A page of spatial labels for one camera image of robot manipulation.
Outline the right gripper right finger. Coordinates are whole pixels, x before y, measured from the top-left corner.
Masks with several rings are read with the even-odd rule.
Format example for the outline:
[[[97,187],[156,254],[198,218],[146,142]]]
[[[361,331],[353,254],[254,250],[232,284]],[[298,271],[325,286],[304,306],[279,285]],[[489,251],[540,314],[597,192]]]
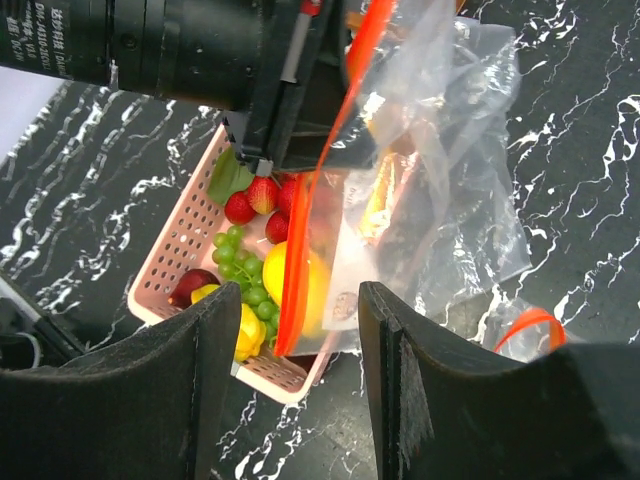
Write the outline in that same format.
[[[361,285],[358,317],[381,479],[635,479],[639,349],[485,350]]]

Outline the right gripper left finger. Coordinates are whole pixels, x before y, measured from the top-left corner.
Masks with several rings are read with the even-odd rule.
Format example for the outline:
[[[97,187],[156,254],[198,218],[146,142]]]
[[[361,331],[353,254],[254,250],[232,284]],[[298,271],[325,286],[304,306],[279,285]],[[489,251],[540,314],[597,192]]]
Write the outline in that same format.
[[[240,322],[228,283],[63,366],[1,374],[5,479],[210,479]]]

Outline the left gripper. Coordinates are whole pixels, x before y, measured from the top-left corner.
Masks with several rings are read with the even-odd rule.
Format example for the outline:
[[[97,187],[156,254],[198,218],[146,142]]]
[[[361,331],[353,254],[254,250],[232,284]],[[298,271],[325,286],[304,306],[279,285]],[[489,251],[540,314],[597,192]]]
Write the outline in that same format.
[[[267,1],[248,104],[223,125],[256,175],[317,167],[347,93],[351,1]]]

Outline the red strawberry bunch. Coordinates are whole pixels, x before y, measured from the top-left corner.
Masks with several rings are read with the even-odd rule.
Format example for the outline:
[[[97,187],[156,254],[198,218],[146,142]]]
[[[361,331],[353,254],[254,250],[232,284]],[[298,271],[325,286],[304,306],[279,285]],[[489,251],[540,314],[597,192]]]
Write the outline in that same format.
[[[254,175],[227,148],[214,163],[207,194],[223,207],[232,225],[244,226],[258,216],[265,217],[264,235],[268,242],[277,245],[288,237],[296,180],[294,174],[287,173]]]

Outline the green grape bunch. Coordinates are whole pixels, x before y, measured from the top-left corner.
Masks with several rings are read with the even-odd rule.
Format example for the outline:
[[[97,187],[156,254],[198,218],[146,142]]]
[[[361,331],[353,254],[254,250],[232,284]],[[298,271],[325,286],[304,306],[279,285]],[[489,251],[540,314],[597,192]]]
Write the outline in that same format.
[[[240,285],[243,302],[266,325],[266,342],[273,347],[279,327],[280,308],[263,284],[264,262],[244,246],[245,230],[232,225],[213,237],[212,260],[225,281]]]

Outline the clear zip bag orange zipper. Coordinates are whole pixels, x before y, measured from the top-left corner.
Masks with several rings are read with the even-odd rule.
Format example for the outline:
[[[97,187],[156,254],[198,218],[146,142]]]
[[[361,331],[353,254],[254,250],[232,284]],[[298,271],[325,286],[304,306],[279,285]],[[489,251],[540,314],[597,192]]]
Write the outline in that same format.
[[[518,93],[515,35],[461,17],[453,1],[373,1],[347,55],[349,89],[323,147],[373,165],[317,167],[296,182],[273,351],[357,346],[358,291],[377,281],[422,315],[529,267],[507,169],[507,113]],[[322,331],[305,338],[309,252],[331,271]]]

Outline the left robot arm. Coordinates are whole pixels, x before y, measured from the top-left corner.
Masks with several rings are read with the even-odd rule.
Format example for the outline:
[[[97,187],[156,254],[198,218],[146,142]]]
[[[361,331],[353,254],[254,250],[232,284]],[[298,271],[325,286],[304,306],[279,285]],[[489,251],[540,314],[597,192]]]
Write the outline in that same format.
[[[323,153],[347,92],[342,1],[5,1],[1,63],[221,110],[259,175],[368,169],[374,142]]]

